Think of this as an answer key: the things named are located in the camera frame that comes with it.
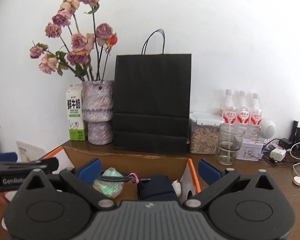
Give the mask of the black paper shopping bag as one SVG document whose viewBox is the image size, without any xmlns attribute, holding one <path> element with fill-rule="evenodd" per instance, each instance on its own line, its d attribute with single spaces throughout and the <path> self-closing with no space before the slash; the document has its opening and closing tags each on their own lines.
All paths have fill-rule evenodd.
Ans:
<svg viewBox="0 0 300 240">
<path fill-rule="evenodd" d="M 113 89 L 116 149 L 185 154 L 189 133 L 190 54 L 118 55 Z"/>
</svg>

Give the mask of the clear glass cup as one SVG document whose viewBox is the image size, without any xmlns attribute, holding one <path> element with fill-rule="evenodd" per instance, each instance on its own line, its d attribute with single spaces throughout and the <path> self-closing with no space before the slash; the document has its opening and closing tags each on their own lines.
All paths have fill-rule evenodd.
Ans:
<svg viewBox="0 0 300 240">
<path fill-rule="evenodd" d="M 230 166 L 241 149 L 245 130 L 234 125 L 224 125 L 219 128 L 217 160 L 219 163 Z"/>
</svg>

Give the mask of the white power adapter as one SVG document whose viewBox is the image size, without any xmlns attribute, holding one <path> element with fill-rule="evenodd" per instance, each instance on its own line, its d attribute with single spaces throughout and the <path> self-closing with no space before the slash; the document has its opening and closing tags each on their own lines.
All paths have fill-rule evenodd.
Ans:
<svg viewBox="0 0 300 240">
<path fill-rule="evenodd" d="M 269 157 L 275 161 L 281 162 L 286 156 L 286 150 L 282 150 L 279 148 L 275 148 L 273 149 L 270 154 Z"/>
</svg>

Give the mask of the black upright device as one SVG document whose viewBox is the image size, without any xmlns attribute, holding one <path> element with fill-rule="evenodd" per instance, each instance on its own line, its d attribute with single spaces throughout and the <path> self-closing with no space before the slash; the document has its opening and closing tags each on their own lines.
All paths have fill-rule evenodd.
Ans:
<svg viewBox="0 0 300 240">
<path fill-rule="evenodd" d="M 298 126 L 299 122 L 294 120 L 293 121 L 293 127 L 292 127 L 292 132 L 290 135 L 290 140 L 293 143 L 300 142 L 300 127 Z"/>
</svg>

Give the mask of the white paper pamphlet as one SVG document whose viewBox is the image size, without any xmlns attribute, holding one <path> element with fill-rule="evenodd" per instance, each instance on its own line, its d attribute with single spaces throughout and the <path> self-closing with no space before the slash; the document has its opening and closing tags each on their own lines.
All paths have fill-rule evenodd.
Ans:
<svg viewBox="0 0 300 240">
<path fill-rule="evenodd" d="M 46 150 L 44 148 L 27 144 L 21 141 L 16 141 L 16 143 L 19 157 L 22 162 L 39 160 L 41 157 L 46 155 Z"/>
</svg>

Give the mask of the dried pink rose bouquet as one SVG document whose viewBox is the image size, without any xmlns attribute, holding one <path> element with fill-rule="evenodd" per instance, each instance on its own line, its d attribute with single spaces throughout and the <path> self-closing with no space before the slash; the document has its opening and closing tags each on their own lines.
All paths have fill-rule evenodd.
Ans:
<svg viewBox="0 0 300 240">
<path fill-rule="evenodd" d="M 76 12 L 80 5 L 88 5 L 92 16 L 93 32 L 79 30 Z M 47 44 L 34 43 L 30 58 L 40 59 L 38 68 L 45 74 L 62 76 L 70 70 L 81 81 L 104 81 L 110 52 L 118 42 L 117 33 L 107 23 L 96 24 L 95 14 L 100 0 L 63 0 L 51 22 L 45 27 L 45 36 L 62 41 L 59 50 L 52 52 Z"/>
</svg>

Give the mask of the left water bottle red label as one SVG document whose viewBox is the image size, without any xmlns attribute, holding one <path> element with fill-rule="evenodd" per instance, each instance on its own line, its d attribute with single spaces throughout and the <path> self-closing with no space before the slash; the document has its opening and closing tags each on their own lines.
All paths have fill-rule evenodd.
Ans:
<svg viewBox="0 0 300 240">
<path fill-rule="evenodd" d="M 222 104 L 222 118 L 227 125 L 234 125 L 236 121 L 237 109 L 233 99 L 234 93 L 233 89 L 227 89 Z"/>
</svg>

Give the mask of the clear seed storage container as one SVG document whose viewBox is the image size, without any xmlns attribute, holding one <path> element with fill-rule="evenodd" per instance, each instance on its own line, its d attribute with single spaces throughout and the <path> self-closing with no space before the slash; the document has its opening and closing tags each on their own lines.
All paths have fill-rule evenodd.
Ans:
<svg viewBox="0 0 300 240">
<path fill-rule="evenodd" d="M 224 124 L 221 116 L 190 113 L 190 153 L 213 155 L 218 143 L 218 130 Z"/>
</svg>

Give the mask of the balled up plastic bag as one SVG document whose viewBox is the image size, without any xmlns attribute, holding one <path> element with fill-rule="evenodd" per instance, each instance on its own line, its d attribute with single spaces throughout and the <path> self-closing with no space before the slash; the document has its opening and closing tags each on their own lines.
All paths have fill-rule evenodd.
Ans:
<svg viewBox="0 0 300 240">
<path fill-rule="evenodd" d="M 101 176 L 102 177 L 123 177 L 123 175 L 120 172 L 117 172 L 117 170 L 113 167 L 105 170 Z M 105 196 L 111 199 L 115 199 L 121 194 L 124 184 L 125 184 L 124 182 L 104 181 L 98 178 L 93 182 L 93 188 L 98 192 L 104 194 Z"/>
</svg>

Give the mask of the white round speaker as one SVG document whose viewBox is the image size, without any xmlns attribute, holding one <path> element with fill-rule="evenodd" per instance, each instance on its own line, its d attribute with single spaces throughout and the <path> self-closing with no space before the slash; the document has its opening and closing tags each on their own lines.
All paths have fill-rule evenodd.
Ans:
<svg viewBox="0 0 300 240">
<path fill-rule="evenodd" d="M 276 126 L 275 123 L 267 118 L 264 118 L 260 122 L 260 129 L 258 135 L 263 139 L 270 139 L 275 135 Z"/>
</svg>

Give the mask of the purple textured vase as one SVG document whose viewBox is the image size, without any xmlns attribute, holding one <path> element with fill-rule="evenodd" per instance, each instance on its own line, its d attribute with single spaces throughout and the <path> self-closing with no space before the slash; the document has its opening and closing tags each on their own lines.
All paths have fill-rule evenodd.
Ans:
<svg viewBox="0 0 300 240">
<path fill-rule="evenodd" d="M 112 142 L 113 87 L 113 80 L 83 82 L 83 120 L 88 123 L 88 141 L 93 145 Z"/>
</svg>

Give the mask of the green white milk carton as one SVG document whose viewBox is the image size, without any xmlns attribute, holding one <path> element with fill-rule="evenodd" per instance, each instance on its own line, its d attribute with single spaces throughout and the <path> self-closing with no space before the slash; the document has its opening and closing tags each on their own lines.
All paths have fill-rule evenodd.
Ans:
<svg viewBox="0 0 300 240">
<path fill-rule="evenodd" d="M 88 127 L 82 111 L 82 84 L 70 85 L 66 92 L 66 109 L 70 140 L 87 140 Z"/>
</svg>

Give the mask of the red cardboard pumpkin box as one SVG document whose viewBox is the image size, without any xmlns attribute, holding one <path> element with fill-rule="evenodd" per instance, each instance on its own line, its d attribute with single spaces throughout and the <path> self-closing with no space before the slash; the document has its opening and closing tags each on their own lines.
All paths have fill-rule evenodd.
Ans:
<svg viewBox="0 0 300 240">
<path fill-rule="evenodd" d="M 69 159 L 68 164 L 73 164 L 75 168 L 98 158 L 103 171 L 113 167 L 120 173 L 135 172 L 139 178 L 165 175 L 170 181 L 178 180 L 181 183 L 180 200 L 187 200 L 201 191 L 193 161 L 186 156 L 121 151 L 111 145 L 104 145 L 89 150 L 60 146 L 43 158 L 66 155 Z"/>
</svg>

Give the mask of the navy blue zip pouch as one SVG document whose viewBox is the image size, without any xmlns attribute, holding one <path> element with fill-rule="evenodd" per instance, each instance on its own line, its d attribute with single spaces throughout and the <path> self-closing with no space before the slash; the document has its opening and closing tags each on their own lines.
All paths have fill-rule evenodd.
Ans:
<svg viewBox="0 0 300 240">
<path fill-rule="evenodd" d="M 156 175 L 141 179 L 137 185 L 138 200 L 144 202 L 179 201 L 167 176 Z"/>
</svg>

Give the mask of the middle water bottle red label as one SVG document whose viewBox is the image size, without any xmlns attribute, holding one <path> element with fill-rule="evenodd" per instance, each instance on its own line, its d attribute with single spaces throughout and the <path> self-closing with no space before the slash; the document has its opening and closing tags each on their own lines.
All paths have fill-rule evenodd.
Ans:
<svg viewBox="0 0 300 240">
<path fill-rule="evenodd" d="M 241 90 L 237 106 L 236 125 L 242 130 L 246 130 L 250 119 L 250 107 L 247 103 L 248 93 Z"/>
</svg>

